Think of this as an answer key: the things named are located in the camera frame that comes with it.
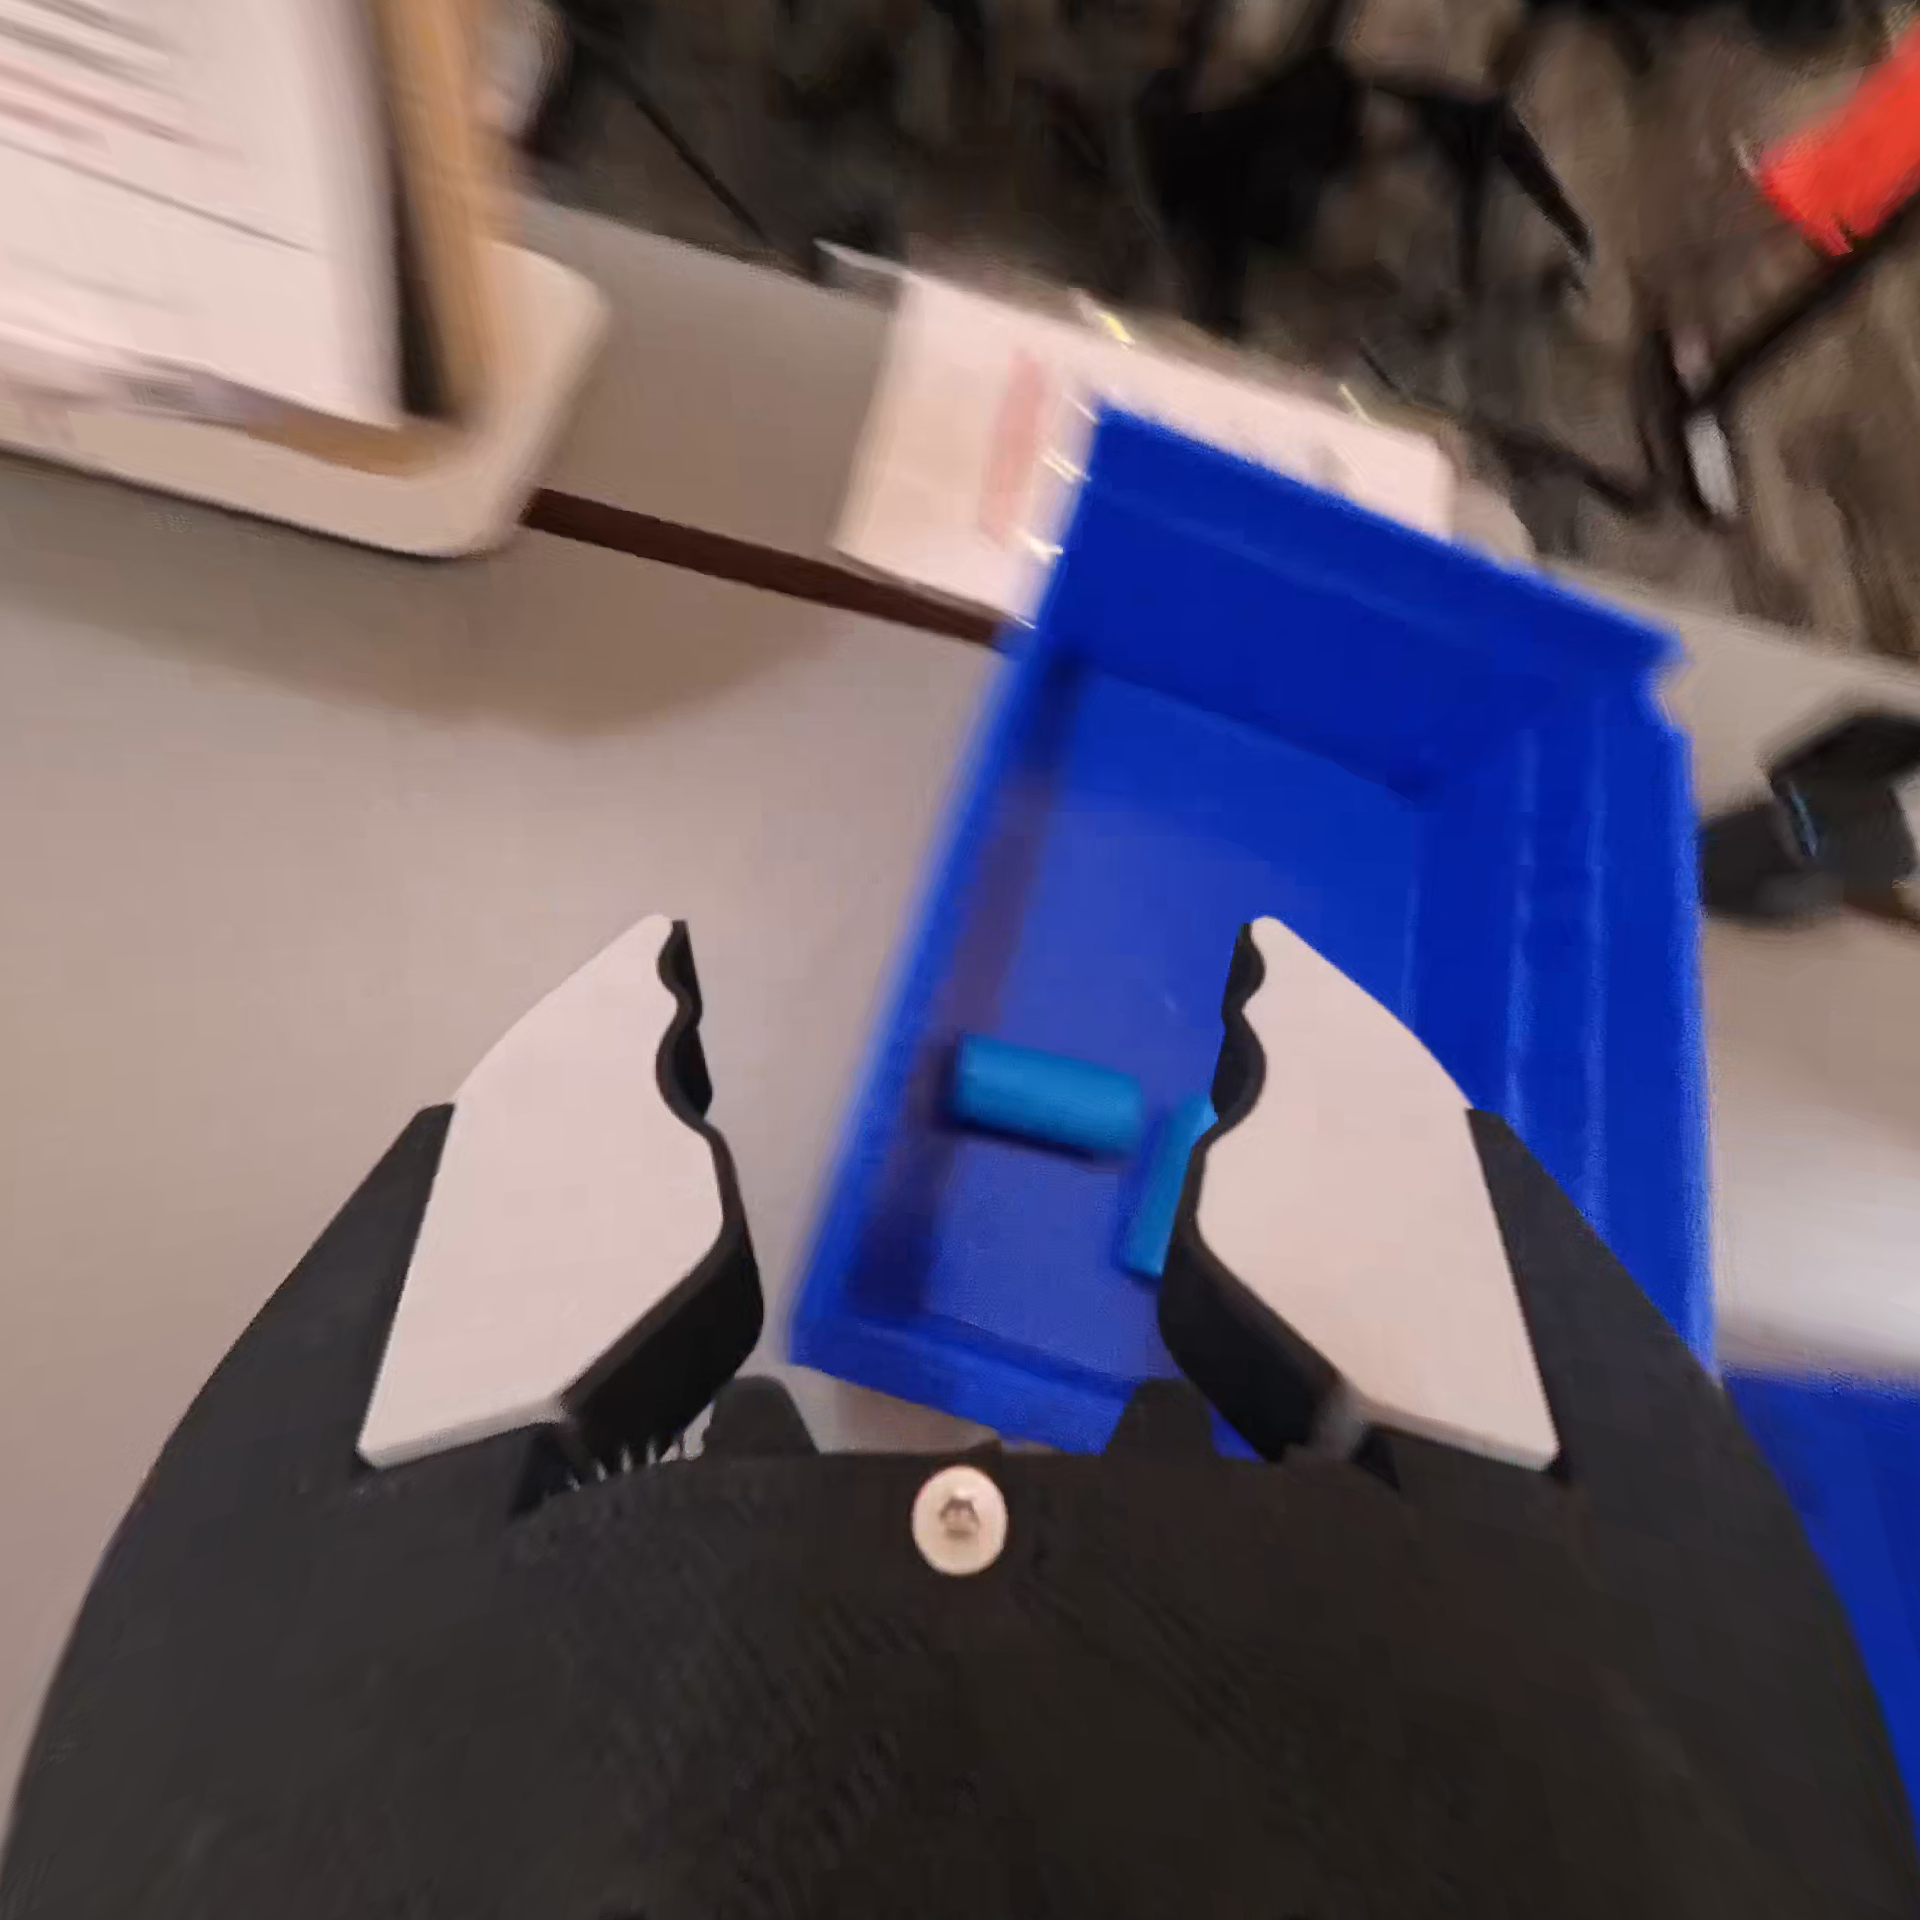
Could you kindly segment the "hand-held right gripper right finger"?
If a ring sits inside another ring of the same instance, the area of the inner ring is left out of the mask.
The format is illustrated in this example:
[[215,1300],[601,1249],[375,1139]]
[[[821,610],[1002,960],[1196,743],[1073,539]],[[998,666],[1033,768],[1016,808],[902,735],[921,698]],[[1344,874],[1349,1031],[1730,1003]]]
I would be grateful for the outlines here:
[[1260,1462],[1404,1436],[1544,1472],[1560,1438],[1455,1079],[1279,919],[1240,926],[1159,1330]]

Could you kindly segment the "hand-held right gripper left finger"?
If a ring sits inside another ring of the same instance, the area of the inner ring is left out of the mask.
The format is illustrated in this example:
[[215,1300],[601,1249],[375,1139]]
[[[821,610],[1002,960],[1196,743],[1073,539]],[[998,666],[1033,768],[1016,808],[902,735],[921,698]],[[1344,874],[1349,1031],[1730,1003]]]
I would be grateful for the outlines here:
[[373,1471],[510,1433],[631,1467],[751,1356],[760,1275],[701,1020],[687,926],[649,916],[465,1075],[359,1431]]

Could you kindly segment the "red plastic object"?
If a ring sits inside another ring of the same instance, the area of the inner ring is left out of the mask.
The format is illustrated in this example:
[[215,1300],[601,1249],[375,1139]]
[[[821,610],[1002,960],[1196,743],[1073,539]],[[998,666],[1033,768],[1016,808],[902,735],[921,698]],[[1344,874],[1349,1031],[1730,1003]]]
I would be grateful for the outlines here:
[[1766,148],[1759,199],[1817,254],[1844,256],[1918,187],[1918,26],[1826,118]]

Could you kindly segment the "light blue flat block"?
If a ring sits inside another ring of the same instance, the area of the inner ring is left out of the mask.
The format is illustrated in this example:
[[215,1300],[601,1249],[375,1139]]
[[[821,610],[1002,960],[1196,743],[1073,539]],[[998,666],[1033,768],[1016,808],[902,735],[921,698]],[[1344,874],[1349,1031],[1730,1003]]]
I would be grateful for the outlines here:
[[1183,1198],[1188,1160],[1215,1124],[1207,1094],[1183,1095],[1145,1131],[1135,1170],[1126,1178],[1117,1262],[1143,1284],[1160,1280],[1172,1225]]

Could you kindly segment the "blue cylinder block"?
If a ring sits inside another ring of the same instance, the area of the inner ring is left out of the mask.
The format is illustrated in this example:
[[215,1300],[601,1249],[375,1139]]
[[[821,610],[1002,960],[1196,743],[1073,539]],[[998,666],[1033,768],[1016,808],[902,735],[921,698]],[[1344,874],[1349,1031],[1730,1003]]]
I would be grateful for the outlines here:
[[1145,1130],[1130,1075],[985,1036],[957,1039],[946,1112],[968,1131],[1096,1161],[1126,1160]]

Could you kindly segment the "blue plastic bin with tag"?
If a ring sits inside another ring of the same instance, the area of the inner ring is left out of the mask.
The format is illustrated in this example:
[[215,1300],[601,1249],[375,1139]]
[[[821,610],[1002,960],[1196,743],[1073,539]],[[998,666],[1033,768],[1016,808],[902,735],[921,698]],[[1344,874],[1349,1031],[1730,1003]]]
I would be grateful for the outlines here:
[[796,1364],[1092,1451],[1167,1377],[1137,1175],[960,1131],[981,1036],[1201,1094],[1272,916],[1500,1114],[1711,1364],[1673,636],[1109,416],[982,698],[786,1320]]

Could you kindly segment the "black device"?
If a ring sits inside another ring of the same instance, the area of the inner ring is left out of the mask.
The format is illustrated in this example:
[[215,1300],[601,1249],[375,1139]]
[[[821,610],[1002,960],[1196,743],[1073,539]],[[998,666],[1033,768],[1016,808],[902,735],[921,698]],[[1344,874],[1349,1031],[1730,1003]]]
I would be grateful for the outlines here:
[[1861,911],[1916,924],[1916,715],[1846,711],[1786,743],[1753,798],[1701,825],[1695,868],[1719,919],[1796,926]]

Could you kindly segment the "instruction sheet on stand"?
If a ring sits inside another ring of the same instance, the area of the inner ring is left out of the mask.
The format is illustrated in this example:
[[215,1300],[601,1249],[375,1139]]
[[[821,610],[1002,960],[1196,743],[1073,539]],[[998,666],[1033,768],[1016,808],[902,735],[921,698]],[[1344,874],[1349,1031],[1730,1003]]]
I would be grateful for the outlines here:
[[489,88],[496,4],[365,4],[391,143],[399,424],[250,424],[4,385],[6,458],[421,561],[504,542],[607,324],[598,291],[514,239]]

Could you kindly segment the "paper sheet in plastic sleeve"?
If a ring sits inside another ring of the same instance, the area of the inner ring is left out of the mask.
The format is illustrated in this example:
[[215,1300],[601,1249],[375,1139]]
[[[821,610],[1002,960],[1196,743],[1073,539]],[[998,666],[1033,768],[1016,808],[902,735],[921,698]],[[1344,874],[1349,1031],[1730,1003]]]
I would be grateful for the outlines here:
[[1455,534],[1433,438],[1353,395],[1068,295],[1022,304],[894,278],[879,371],[834,527],[852,568],[953,609],[1028,617],[1104,414],[1162,426],[1428,538]]

